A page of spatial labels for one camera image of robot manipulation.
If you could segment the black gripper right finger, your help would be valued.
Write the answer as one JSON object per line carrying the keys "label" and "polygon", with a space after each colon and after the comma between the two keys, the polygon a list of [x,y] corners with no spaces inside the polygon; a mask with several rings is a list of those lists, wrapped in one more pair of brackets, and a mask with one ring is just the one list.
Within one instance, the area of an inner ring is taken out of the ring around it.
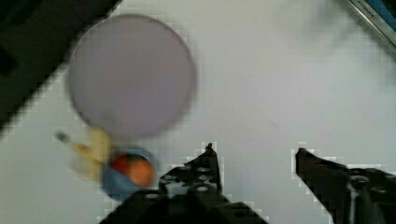
{"label": "black gripper right finger", "polygon": [[396,224],[394,175],[375,168],[348,168],[302,147],[295,154],[295,168],[333,224]]}

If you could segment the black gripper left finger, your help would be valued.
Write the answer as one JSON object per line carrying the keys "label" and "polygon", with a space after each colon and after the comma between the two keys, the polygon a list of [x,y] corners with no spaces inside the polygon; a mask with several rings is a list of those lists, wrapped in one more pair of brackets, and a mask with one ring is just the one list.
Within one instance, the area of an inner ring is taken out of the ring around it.
{"label": "black gripper left finger", "polygon": [[218,154],[212,143],[207,144],[201,155],[172,168],[159,180],[159,190],[169,198],[186,195],[190,187],[201,185],[222,191]]}

